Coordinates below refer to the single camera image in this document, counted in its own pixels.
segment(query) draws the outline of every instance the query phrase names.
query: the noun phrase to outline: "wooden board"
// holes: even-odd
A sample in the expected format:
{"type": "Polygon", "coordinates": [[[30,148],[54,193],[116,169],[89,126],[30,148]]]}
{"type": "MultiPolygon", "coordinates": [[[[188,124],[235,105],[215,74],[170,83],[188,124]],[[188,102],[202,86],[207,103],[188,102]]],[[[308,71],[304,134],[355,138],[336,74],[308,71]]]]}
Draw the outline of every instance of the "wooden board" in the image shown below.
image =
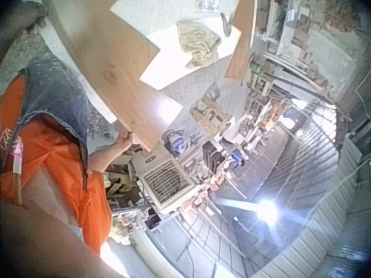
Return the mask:
{"type": "Polygon", "coordinates": [[[70,56],[118,120],[153,148],[179,114],[175,100],[139,81],[159,49],[110,12],[115,0],[49,0],[50,19],[70,56]]]}
{"type": "Polygon", "coordinates": [[[239,0],[233,25],[241,31],[224,77],[242,81],[249,65],[249,48],[254,26],[254,0],[239,0]]]}

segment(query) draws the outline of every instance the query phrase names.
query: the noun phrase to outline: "orange shirt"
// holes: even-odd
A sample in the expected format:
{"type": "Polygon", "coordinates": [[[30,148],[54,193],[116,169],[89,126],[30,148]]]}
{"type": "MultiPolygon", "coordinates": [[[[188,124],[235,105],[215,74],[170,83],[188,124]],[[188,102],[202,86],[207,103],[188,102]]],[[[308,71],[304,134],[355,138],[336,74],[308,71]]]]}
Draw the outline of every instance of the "orange shirt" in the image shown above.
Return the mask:
{"type": "MultiPolygon", "coordinates": [[[[19,75],[1,97],[1,158],[4,157],[11,132],[19,116],[25,85],[25,77],[19,75]]],[[[92,171],[88,178],[88,191],[83,191],[82,163],[76,139],[46,115],[37,116],[25,125],[19,132],[17,140],[22,140],[24,146],[22,188],[44,165],[60,185],[68,205],[75,212],[85,243],[99,254],[100,246],[107,239],[112,223],[102,174],[92,171]]],[[[2,198],[12,197],[12,174],[13,155],[10,154],[5,172],[0,175],[2,198]]]]}

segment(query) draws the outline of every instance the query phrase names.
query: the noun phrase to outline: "fan grille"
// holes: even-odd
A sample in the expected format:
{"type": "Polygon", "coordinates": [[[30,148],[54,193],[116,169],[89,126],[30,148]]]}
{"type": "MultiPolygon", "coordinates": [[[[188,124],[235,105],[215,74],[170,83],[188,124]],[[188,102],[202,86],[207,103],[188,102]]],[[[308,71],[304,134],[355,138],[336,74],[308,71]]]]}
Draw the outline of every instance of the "fan grille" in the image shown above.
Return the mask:
{"type": "Polygon", "coordinates": [[[190,185],[171,160],[143,178],[161,204],[190,185]]]}

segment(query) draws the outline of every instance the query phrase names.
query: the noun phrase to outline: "cloth rag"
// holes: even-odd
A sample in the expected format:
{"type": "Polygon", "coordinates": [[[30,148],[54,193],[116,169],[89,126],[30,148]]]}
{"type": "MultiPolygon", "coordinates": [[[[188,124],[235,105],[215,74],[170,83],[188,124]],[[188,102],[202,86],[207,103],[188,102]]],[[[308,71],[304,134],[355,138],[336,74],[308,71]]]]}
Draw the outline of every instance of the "cloth rag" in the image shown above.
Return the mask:
{"type": "Polygon", "coordinates": [[[186,68],[205,67],[218,60],[221,38],[215,32],[192,20],[179,21],[177,27],[181,49],[192,54],[186,68]]]}

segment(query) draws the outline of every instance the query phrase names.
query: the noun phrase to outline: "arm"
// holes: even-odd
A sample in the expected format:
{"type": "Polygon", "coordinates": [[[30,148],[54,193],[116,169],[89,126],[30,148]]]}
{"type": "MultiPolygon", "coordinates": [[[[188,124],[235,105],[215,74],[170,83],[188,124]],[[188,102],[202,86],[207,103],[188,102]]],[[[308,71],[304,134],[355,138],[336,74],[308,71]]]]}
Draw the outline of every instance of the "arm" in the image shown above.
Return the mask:
{"type": "Polygon", "coordinates": [[[0,22],[0,63],[10,46],[23,30],[30,31],[35,25],[45,26],[44,17],[47,11],[36,2],[18,3],[7,11],[1,11],[0,22]]]}
{"type": "Polygon", "coordinates": [[[1,201],[0,260],[16,277],[122,277],[71,230],[37,205],[1,201]]]}
{"type": "Polygon", "coordinates": [[[124,131],[112,145],[100,149],[89,156],[89,170],[103,173],[112,161],[130,148],[132,143],[132,133],[124,131]]]}

